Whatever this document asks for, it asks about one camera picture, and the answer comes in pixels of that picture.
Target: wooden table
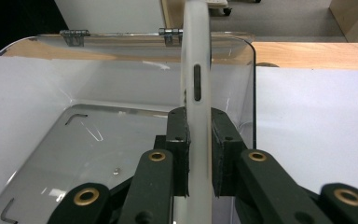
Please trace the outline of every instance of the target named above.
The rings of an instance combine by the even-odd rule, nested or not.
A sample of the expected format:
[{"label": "wooden table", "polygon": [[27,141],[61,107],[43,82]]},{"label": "wooden table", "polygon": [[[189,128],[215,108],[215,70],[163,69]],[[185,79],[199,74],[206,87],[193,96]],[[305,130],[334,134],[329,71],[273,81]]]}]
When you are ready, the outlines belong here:
[{"label": "wooden table", "polygon": [[358,43],[254,42],[258,63],[358,70]]}]

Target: metal hinge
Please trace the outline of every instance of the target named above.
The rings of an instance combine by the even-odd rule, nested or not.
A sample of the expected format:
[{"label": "metal hinge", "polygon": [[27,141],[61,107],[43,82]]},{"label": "metal hinge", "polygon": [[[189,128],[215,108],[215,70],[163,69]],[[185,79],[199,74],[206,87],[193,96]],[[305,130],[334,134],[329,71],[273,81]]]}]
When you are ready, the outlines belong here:
[{"label": "metal hinge", "polygon": [[158,34],[164,36],[165,46],[167,47],[182,45],[183,29],[159,28]]},{"label": "metal hinge", "polygon": [[61,30],[60,35],[69,47],[84,47],[84,36],[90,36],[88,30]]}]

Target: chair wheel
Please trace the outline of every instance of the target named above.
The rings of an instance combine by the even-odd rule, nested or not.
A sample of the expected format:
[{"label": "chair wheel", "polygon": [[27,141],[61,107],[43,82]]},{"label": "chair wheel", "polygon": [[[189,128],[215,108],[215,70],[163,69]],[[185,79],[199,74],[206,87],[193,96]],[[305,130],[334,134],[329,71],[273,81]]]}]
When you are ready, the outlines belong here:
[{"label": "chair wheel", "polygon": [[229,16],[229,14],[231,14],[231,10],[232,10],[231,7],[223,8],[223,12],[225,13],[226,16]]}]

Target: gray floor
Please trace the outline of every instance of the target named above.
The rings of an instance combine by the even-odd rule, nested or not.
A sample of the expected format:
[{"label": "gray floor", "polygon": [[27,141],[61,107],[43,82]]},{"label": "gray floor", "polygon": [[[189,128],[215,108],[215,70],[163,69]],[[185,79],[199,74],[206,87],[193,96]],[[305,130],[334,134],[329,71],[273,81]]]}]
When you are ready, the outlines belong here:
[{"label": "gray floor", "polygon": [[212,9],[212,31],[248,32],[256,41],[346,42],[331,0],[233,0],[231,15]]}]

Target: clear plastic container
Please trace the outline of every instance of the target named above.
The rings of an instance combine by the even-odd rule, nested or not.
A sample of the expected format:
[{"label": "clear plastic container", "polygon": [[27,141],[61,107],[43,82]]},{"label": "clear plastic container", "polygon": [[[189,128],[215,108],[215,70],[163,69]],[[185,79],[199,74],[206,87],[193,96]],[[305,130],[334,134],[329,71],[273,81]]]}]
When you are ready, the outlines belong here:
[{"label": "clear plastic container", "polygon": [[[212,34],[212,106],[255,147],[255,53],[247,34]],[[131,177],[180,106],[180,47],[158,35],[59,35],[0,52],[0,223],[46,223],[66,192]],[[232,211],[216,206],[215,223]]]}]

